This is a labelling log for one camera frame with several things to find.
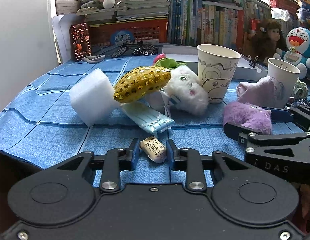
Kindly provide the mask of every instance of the red basket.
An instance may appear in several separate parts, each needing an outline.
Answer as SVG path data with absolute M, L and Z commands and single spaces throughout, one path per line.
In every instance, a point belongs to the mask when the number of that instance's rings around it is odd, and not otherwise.
M 111 35 L 122 30 L 133 33 L 135 41 L 158 40 L 167 42 L 167 18 L 154 20 L 139 20 L 125 23 L 109 23 L 91 25 L 89 28 L 92 46 L 110 46 Z
M 292 15 L 296 15 L 297 10 L 300 8 L 300 6 L 297 3 L 294 3 L 290 0 L 268 0 L 269 1 L 269 7 L 270 8 L 279 8 L 283 10 L 287 10 Z

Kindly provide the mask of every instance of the red open mouth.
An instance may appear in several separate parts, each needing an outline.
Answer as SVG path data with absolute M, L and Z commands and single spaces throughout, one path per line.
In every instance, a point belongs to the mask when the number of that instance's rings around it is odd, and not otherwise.
M 289 43 L 291 45 L 295 45 L 297 47 L 297 46 L 300 46 L 301 44 L 303 44 L 304 40 L 300 37 L 297 37 L 297 36 L 290 36 L 289 37 Z

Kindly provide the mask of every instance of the beige packet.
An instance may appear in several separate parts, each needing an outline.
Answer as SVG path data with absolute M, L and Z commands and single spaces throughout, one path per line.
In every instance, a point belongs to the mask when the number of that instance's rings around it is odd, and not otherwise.
M 156 163 L 163 163 L 167 157 L 167 149 L 155 136 L 150 136 L 139 143 L 148 158 Z

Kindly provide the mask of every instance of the white foam block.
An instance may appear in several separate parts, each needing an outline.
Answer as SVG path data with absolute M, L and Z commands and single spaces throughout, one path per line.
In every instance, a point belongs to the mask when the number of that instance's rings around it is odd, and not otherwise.
M 71 106 L 89 127 L 119 107 L 114 93 L 108 77 L 97 68 L 70 89 Z

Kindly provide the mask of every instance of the purple fur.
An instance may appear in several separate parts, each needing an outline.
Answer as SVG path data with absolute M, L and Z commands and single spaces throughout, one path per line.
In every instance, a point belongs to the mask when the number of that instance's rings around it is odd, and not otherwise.
M 270 113 L 270 110 L 266 111 L 259 106 L 234 101 L 224 108 L 223 126 L 228 122 L 240 124 L 257 130 L 262 134 L 269 135 L 272 133 Z

